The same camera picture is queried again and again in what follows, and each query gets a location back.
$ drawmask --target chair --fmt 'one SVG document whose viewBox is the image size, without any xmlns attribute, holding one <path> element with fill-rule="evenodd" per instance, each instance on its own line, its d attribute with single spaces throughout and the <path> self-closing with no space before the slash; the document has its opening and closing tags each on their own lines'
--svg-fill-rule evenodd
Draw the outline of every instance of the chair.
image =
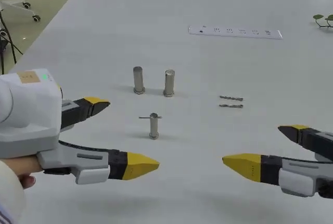
<svg viewBox="0 0 333 224">
<path fill-rule="evenodd" d="M 28 13 L 32 15 L 32 18 L 35 22 L 39 22 L 41 17 L 36 15 L 34 11 L 30 10 L 31 4 L 26 2 L 25 0 L 7 0 L 7 1 L 0 1 L 0 10 L 3 11 L 6 8 L 12 8 L 15 10 L 20 11 L 21 13 Z M 6 36 L 7 32 L 3 29 L 2 23 L 0 23 L 1 29 L 0 34 L 2 36 Z"/>
</svg>

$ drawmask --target electrical outlet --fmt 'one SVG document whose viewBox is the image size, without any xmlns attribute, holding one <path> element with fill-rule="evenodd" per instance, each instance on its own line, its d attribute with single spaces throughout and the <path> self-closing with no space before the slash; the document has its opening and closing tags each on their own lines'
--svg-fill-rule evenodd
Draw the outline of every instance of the electrical outlet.
<svg viewBox="0 0 333 224">
<path fill-rule="evenodd" d="M 205 25 L 191 25 L 188 28 L 188 33 L 196 35 L 282 39 L 282 35 L 279 30 L 221 28 L 207 27 Z"/>
</svg>

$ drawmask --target human hand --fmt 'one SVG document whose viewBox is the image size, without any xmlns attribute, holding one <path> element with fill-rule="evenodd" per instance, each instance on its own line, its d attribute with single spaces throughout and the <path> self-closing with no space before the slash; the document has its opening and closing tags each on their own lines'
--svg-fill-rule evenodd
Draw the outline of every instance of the human hand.
<svg viewBox="0 0 333 224">
<path fill-rule="evenodd" d="M 28 189 L 36 183 L 36 178 L 31 176 L 31 173 L 43 171 L 34 155 L 3 159 L 2 161 L 17 175 L 24 189 Z"/>
<path fill-rule="evenodd" d="M 36 178 L 30 174 L 19 175 L 18 178 L 23 189 L 31 188 L 36 183 Z"/>
</svg>

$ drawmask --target metal pin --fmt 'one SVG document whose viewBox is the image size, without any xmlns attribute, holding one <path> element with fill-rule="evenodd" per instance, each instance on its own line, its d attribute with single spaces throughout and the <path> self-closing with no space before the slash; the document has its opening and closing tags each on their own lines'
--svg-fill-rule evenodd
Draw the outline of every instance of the metal pin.
<svg viewBox="0 0 333 224">
<path fill-rule="evenodd" d="M 150 119 L 150 116 L 139 116 L 139 119 Z"/>
<path fill-rule="evenodd" d="M 153 140 L 157 139 L 158 136 L 159 136 L 158 131 L 157 131 L 157 127 L 158 127 L 157 121 L 158 121 L 157 114 L 152 113 L 150 115 L 150 133 L 149 133 L 149 137 Z"/>
<path fill-rule="evenodd" d="M 242 104 L 219 104 L 219 106 L 226 108 L 243 108 Z"/>
<path fill-rule="evenodd" d="M 227 96 L 220 96 L 220 98 L 228 99 L 228 100 L 236 100 L 236 101 L 243 101 L 244 98 L 234 98 L 234 97 L 227 97 Z"/>
<path fill-rule="evenodd" d="M 134 67 L 134 92 L 138 95 L 145 93 L 144 77 L 142 74 L 142 67 Z"/>
<path fill-rule="evenodd" d="M 175 71 L 166 70 L 165 71 L 165 88 L 163 91 L 164 96 L 170 98 L 174 95 L 174 81 L 175 81 Z"/>
</svg>

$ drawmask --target black cable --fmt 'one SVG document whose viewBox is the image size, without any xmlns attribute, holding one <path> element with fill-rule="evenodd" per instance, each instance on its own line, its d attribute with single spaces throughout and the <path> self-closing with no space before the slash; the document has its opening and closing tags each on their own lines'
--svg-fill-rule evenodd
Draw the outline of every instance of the black cable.
<svg viewBox="0 0 333 224">
<path fill-rule="evenodd" d="M 3 37 L 3 36 L 1 36 L 1 38 L 4 38 L 6 41 L 8 41 L 8 43 L 11 43 L 11 44 L 15 47 L 15 49 L 16 49 L 19 53 L 21 53 L 21 54 L 23 55 L 23 53 L 21 52 L 21 50 L 20 50 L 16 45 L 14 45 L 14 43 L 10 42 L 8 39 L 6 39 L 6 38 Z"/>
<path fill-rule="evenodd" d="M 1 10 L 0 10 L 0 20 L 1 20 L 1 23 L 2 23 L 2 25 L 4 26 L 4 28 L 6 29 L 6 32 L 7 32 L 7 34 L 8 34 L 8 38 L 9 38 L 9 40 L 10 40 L 10 46 L 11 46 L 12 57 L 14 58 L 14 63 L 16 64 L 17 61 L 16 61 L 16 55 L 15 55 L 14 45 L 13 45 L 13 43 L 12 43 L 12 39 L 11 39 L 11 36 L 10 36 L 9 30 L 8 30 L 6 24 L 5 24 L 4 18 L 2 17 L 2 12 L 1 12 Z"/>
<path fill-rule="evenodd" d="M 4 50 L 2 48 L 2 39 L 1 39 L 1 34 L 0 34 L 0 59 L 1 59 L 1 70 L 2 74 L 5 74 L 5 61 L 4 61 Z"/>
</svg>

